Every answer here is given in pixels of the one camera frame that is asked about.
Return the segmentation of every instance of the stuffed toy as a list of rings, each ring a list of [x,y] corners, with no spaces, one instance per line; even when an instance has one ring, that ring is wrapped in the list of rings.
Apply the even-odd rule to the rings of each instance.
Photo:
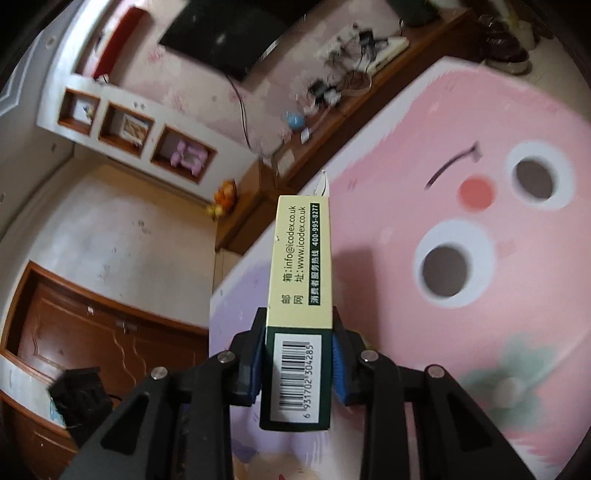
[[[229,215],[236,206],[238,192],[234,180],[226,180],[213,196],[215,203],[207,207],[207,214],[214,220]]]
[[[181,140],[178,142],[177,151],[170,157],[170,164],[173,167],[186,168],[193,177],[198,177],[205,166],[208,156],[209,152],[205,147],[187,145],[185,141]]]

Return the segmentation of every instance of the barcode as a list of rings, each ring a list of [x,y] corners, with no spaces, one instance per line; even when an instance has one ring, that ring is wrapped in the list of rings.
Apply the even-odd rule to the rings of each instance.
[[[311,381],[309,384],[306,383],[306,352],[310,352],[309,342],[283,342],[282,344],[280,410],[305,411],[309,408],[304,402],[311,393]]]
[[[275,334],[272,421],[318,423],[321,357],[321,335]]]

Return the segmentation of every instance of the cartoon eye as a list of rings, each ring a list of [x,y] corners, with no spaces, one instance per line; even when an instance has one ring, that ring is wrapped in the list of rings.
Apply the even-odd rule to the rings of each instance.
[[[526,205],[559,210],[573,199],[573,167],[564,153],[548,143],[520,143],[507,156],[505,168],[513,191]]]
[[[421,294],[442,308],[478,299],[495,273],[493,242],[477,223],[446,220],[431,228],[414,254],[413,274]]]

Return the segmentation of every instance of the orange stuffed toy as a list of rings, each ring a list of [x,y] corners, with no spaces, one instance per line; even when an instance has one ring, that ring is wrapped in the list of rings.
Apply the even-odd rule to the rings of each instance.
[[[214,204],[207,207],[207,214],[216,221],[229,215],[236,206],[238,191],[234,180],[226,180],[213,196]]]

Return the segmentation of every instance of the pink nose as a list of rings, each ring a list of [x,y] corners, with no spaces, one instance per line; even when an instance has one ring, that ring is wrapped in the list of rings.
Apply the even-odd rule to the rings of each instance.
[[[458,188],[457,199],[468,212],[483,212],[495,200],[495,183],[488,177],[472,175]]]

